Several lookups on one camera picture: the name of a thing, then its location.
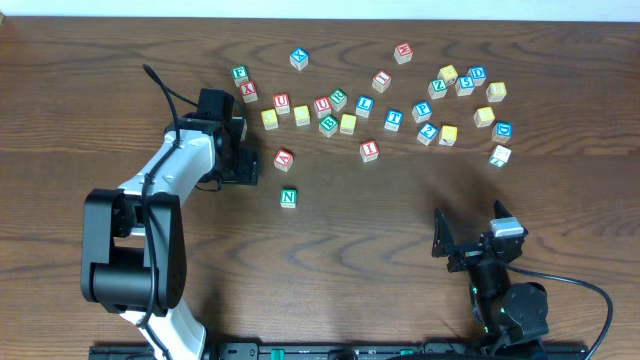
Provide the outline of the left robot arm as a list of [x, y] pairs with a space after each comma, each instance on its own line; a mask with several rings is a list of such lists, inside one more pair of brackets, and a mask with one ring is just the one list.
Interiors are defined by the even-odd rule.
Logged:
[[175, 118], [160, 149], [115, 189], [92, 190], [84, 203], [81, 292], [130, 322], [144, 345], [97, 345], [92, 359], [214, 359], [207, 329], [183, 293], [187, 255], [182, 207], [210, 183], [258, 182], [259, 155], [243, 146], [243, 107], [218, 89], [201, 90], [195, 111]]

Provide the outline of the green N block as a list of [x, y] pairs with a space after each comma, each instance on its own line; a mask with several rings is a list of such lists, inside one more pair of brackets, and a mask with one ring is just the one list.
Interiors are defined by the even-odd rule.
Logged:
[[280, 206], [294, 209], [297, 206], [298, 192], [293, 188], [284, 188], [280, 193]]

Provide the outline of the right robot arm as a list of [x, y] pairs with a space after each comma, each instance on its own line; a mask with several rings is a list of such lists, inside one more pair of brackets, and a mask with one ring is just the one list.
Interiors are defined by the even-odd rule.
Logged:
[[507, 266], [522, 255], [528, 230], [500, 201], [493, 205], [495, 218], [475, 243], [454, 242], [444, 213], [434, 213], [435, 232], [431, 255], [445, 257], [450, 273], [469, 275], [469, 295], [476, 320], [485, 335], [473, 348], [486, 355], [512, 345], [537, 341], [549, 332], [545, 288], [535, 282], [513, 283]]

